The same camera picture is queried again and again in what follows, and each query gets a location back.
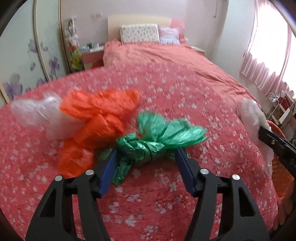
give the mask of floral bedspread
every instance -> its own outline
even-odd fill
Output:
[[[42,99],[54,91],[64,97],[71,89],[93,92],[107,88],[137,89],[138,109],[124,118],[126,134],[137,128],[141,110],[159,112],[168,120],[186,118],[208,129],[207,141],[188,148],[191,158],[214,174],[239,174],[255,198],[268,228],[277,214],[275,190],[263,171],[262,157],[250,142],[241,121],[215,90],[185,66],[132,64],[97,68],[55,80],[21,98]],[[33,213],[50,182],[58,175],[58,153],[63,143],[45,139],[43,128],[19,126],[6,105],[1,109],[0,207],[16,232],[25,237]],[[98,201],[112,240],[183,240],[196,199],[186,192],[174,162],[163,160],[133,168],[120,186],[111,186]],[[221,196],[212,237],[218,233]],[[77,233],[82,235],[77,199]]]

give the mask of headboard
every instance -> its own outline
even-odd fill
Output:
[[[141,23],[154,23],[161,26],[167,26],[171,28],[179,28],[180,36],[184,38],[184,22],[159,16],[147,16],[147,15],[135,15],[135,14],[119,14],[110,15],[108,17],[108,40],[118,39],[120,40],[120,26],[130,24]]]

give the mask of white wall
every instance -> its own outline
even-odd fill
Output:
[[[185,19],[185,37],[188,44],[205,50],[205,56],[211,60],[217,38],[221,35],[225,22],[228,1],[187,0]]]
[[[228,0],[228,11],[222,34],[217,40],[211,61],[234,77],[262,104],[264,95],[257,86],[239,74],[243,54],[251,36],[255,4],[254,0]]]
[[[85,45],[108,41],[109,15],[147,14],[185,20],[186,3],[187,0],[61,0],[61,13],[63,22],[77,17],[77,34],[80,44]],[[102,13],[102,17],[92,19],[96,13]]]
[[[76,16],[80,44],[108,40],[107,18],[111,14],[147,14],[179,19],[185,22],[189,44],[202,48],[211,57],[217,36],[220,35],[228,2],[218,0],[62,0],[63,22]],[[91,15],[102,13],[99,19]]]

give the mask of white plastic bag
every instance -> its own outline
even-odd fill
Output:
[[[259,128],[261,126],[271,131],[271,127],[267,123],[264,113],[261,111],[255,101],[243,99],[240,106],[240,119],[245,126],[250,140],[261,152],[265,161],[265,173],[269,178],[271,178],[274,152],[268,145],[260,141],[258,137]]]
[[[21,126],[30,129],[44,126],[48,140],[64,140],[73,137],[85,121],[60,111],[61,102],[62,99],[56,93],[48,93],[41,101],[15,100],[10,108]]]

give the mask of bed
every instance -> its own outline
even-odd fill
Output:
[[[270,229],[277,215],[276,192],[264,173],[262,156],[236,115],[239,98],[253,99],[252,95],[187,45],[179,47],[179,54],[187,50],[186,54],[197,59],[192,63],[195,71],[184,62],[154,61],[150,52],[150,61],[130,63],[132,59],[127,55],[123,64],[122,52],[116,54],[121,48],[118,42],[107,43],[105,67],[68,75],[20,98],[42,99],[50,91],[64,97],[74,88],[89,92],[108,88],[140,90],[142,98],[137,110],[123,120],[125,134],[137,129],[136,116],[142,110],[159,112],[168,120],[186,118],[206,127],[208,139],[188,148],[189,154],[216,175],[239,174]],[[22,128],[15,122],[9,105],[1,111],[0,136],[6,138],[0,139],[0,207],[24,238],[39,200],[59,174],[57,160],[63,143],[46,140],[42,128]],[[134,167],[123,184],[113,185],[98,203],[111,240],[179,241],[185,237],[196,201],[186,192],[176,164],[164,159]],[[212,238],[218,234],[221,201],[218,195]],[[75,197],[73,210],[78,237],[83,238]]]
[[[155,23],[179,28],[181,45],[163,45],[156,42],[121,44],[120,26],[135,23]],[[103,56],[105,66],[153,62],[183,64],[206,81],[236,113],[241,99],[256,100],[243,85],[185,43],[184,23],[181,21],[146,15],[112,15],[108,18],[108,38]]]

